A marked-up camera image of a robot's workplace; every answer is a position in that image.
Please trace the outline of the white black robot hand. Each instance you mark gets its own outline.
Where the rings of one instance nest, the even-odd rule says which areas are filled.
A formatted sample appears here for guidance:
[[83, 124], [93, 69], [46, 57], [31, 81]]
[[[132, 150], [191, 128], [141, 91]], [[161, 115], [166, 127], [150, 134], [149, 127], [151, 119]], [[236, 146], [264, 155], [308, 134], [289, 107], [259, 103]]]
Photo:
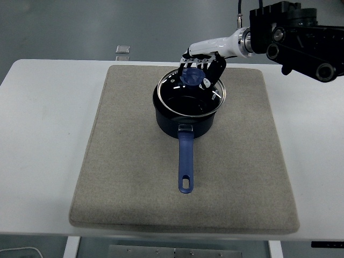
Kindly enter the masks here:
[[196, 81], [193, 83], [206, 90], [220, 79], [229, 58], [248, 58], [252, 54], [250, 28], [237, 29], [231, 36], [200, 41], [191, 44], [180, 60], [178, 75], [186, 82], [188, 70], [196, 64]]

